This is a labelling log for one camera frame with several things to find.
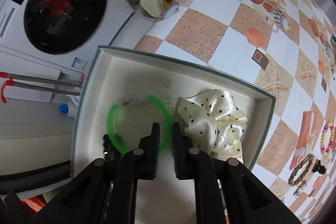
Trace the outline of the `patterned checkered tablecloth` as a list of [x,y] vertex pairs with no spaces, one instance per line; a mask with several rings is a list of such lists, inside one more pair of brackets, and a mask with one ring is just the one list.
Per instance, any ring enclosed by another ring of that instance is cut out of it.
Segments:
[[[331,22],[311,0],[177,0],[136,49],[207,65],[274,94],[253,173],[298,217],[314,223],[335,188]],[[325,174],[312,173],[316,160]],[[300,196],[294,191],[307,181]]]

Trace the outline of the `small silver charm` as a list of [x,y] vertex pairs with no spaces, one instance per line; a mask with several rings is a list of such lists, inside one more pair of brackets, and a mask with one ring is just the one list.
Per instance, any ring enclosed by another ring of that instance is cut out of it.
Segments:
[[303,192],[303,190],[306,188],[307,186],[307,181],[306,180],[302,180],[301,184],[297,187],[297,189],[294,191],[293,195],[295,197],[298,197],[301,195],[301,193]]

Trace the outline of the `white blue-capped bottle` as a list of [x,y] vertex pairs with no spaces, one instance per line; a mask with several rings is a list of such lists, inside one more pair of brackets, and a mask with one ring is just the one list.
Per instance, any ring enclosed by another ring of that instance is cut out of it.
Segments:
[[67,103],[63,103],[59,106],[59,112],[67,115],[68,117],[75,119],[77,114],[78,105],[73,101],[68,101]]

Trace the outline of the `white shallow tray box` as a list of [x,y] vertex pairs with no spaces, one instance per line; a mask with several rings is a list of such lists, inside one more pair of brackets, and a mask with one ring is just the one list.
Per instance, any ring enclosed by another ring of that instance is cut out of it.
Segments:
[[[99,47],[81,91],[74,123],[71,172],[77,176],[103,156],[110,108],[116,111],[117,137],[127,150],[160,125],[157,177],[139,181],[136,223],[195,223],[195,192],[191,180],[175,176],[169,124],[181,122],[177,106],[182,98],[208,90],[226,90],[248,119],[243,134],[243,162],[252,169],[269,130],[276,99],[257,86],[226,73],[154,53],[119,47]],[[126,103],[135,97],[136,102]]]

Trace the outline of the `cream polka dot scrunchie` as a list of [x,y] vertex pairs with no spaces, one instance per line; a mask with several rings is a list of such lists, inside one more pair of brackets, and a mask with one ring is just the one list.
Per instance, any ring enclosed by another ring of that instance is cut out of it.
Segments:
[[215,159],[235,158],[243,162],[242,136],[248,119],[226,90],[209,90],[182,98],[177,112],[186,124],[185,135],[195,148]]

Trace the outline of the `black beaded hair clip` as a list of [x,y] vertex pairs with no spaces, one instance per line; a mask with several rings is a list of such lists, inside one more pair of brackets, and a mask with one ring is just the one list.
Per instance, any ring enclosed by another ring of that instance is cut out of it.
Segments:
[[106,162],[120,160],[121,153],[116,149],[116,147],[112,144],[107,134],[103,135],[103,156]]

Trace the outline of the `small black claw clip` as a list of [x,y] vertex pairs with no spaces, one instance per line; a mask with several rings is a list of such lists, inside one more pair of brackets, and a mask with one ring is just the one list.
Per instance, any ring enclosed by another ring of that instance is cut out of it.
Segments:
[[325,174],[326,173],[326,167],[321,164],[320,160],[316,160],[314,167],[311,170],[312,173],[318,172],[319,174]]

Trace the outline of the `white washing machine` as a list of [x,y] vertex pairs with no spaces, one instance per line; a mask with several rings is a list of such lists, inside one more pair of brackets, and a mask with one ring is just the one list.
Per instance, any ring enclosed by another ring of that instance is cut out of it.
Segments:
[[127,0],[1,0],[1,46],[86,73],[132,14]]

